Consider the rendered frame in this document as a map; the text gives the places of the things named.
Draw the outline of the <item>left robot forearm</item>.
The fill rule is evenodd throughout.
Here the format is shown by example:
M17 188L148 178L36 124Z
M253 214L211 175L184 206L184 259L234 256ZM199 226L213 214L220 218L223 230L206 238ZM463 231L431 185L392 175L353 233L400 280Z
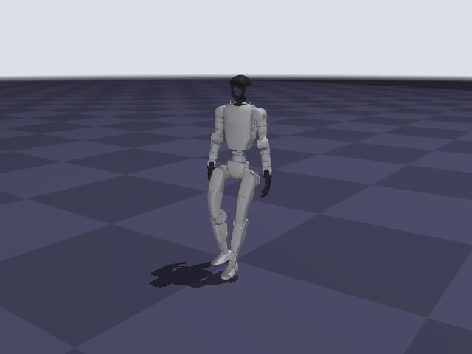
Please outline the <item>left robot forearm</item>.
M266 141L267 141L267 148L268 149L262 149L260 151L261 162L262 162L262 166L263 166L263 175L264 175L264 170L266 170L266 169L269 170L269 175L271 175L272 169L271 169L270 147L269 147L268 139L266 139Z

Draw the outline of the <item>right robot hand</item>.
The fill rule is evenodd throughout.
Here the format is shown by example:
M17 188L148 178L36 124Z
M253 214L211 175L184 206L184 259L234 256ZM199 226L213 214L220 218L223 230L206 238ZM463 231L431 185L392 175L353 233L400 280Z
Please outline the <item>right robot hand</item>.
M215 169L214 162L209 162L209 166L207 168L208 168L208 179L210 181L212 171Z

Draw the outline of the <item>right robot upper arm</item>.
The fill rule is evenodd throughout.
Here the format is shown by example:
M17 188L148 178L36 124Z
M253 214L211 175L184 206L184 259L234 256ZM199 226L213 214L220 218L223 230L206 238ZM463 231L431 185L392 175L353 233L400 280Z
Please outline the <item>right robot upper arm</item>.
M224 121L223 121L223 110L225 105L219 106L215 109L215 132L211 135L211 140L216 143L221 143L223 141L223 130L224 130Z

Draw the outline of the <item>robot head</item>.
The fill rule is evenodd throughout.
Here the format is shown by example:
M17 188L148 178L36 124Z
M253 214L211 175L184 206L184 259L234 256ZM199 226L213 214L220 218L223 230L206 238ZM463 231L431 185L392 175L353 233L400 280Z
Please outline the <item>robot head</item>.
M231 86L232 96L234 99L236 99L236 103L234 103L233 105L235 106L247 105L247 104L242 104L242 102L246 102L246 97L244 97L244 93L245 93L246 87L251 85L250 79L248 79L247 76L238 75L238 76L233 77L229 81L229 83ZM236 96L234 94L234 90L233 90L234 87L238 87L240 90L242 90L242 93L240 96Z

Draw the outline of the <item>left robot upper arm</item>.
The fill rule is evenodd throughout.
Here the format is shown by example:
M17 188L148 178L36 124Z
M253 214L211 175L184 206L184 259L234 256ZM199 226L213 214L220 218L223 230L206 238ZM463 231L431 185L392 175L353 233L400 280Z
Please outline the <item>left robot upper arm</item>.
M267 148L267 113L262 108L251 108L251 115L256 120L257 133L259 139L257 139L257 146L259 149Z

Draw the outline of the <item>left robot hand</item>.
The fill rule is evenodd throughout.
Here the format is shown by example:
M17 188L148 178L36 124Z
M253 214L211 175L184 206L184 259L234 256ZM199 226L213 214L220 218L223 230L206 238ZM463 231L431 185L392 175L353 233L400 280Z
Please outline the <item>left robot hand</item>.
M265 197L267 194L268 194L268 191L269 191L269 188L271 186L271 177L272 175L269 175L269 170L264 170L264 176L263 178L265 178L265 187L262 191L262 195L260 197Z

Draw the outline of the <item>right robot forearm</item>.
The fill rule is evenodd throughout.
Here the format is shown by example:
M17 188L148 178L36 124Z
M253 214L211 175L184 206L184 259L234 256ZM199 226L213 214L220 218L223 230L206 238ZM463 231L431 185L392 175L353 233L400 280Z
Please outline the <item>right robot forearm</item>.
M214 162L214 166L216 165L216 160L218 158L218 151L221 147L220 144L216 143L216 142L213 142L211 140L211 145L210 145L210 152L209 152L209 161L207 162L208 166L209 166L209 162Z

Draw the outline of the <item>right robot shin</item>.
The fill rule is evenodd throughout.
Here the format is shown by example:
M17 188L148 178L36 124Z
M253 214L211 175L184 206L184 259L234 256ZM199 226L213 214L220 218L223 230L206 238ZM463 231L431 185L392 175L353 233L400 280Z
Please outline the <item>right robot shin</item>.
M222 250L221 254L227 255L228 254L227 243L226 243L226 237L228 234L227 223L223 222L222 224L219 224L219 223L214 222L211 217L209 218L210 218L213 234L218 243L218 247L220 250Z

